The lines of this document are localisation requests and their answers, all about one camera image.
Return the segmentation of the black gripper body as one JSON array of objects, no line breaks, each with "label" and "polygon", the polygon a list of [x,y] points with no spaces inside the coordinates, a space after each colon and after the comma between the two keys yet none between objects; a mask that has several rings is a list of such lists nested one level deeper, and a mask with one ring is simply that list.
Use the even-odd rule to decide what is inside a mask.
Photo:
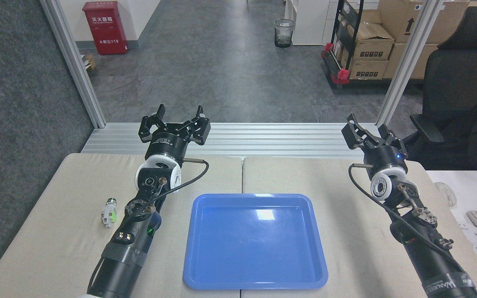
[{"label": "black gripper body", "polygon": [[396,147],[384,145],[373,149],[365,148],[365,164],[373,166],[367,170],[369,177],[377,172],[390,167],[400,167],[405,173],[408,172],[405,163],[406,154]]},{"label": "black gripper body", "polygon": [[190,141],[188,136],[178,136],[169,132],[153,132],[147,150],[147,158],[156,154],[166,154],[176,161],[183,161]]}]

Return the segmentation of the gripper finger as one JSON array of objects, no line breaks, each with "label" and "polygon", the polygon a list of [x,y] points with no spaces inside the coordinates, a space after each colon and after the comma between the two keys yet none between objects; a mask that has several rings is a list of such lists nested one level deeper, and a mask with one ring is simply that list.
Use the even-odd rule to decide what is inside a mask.
[{"label": "gripper finger", "polygon": [[176,135],[186,142],[193,141],[204,145],[210,128],[210,119],[205,116],[203,106],[198,106],[195,117],[180,124],[176,129]]},{"label": "gripper finger", "polygon": [[159,138],[174,136],[173,131],[162,121],[165,111],[164,104],[160,104],[157,113],[142,118],[138,135],[143,143],[156,143]]},{"label": "gripper finger", "polygon": [[382,124],[378,127],[380,137],[383,139],[383,145],[396,148],[400,152],[401,158],[407,158],[407,149],[401,138],[398,138],[392,130],[390,130],[386,124]]},{"label": "gripper finger", "polygon": [[342,128],[343,138],[349,149],[375,149],[382,145],[382,138],[374,136],[359,124],[355,114],[347,117],[347,123]]}]

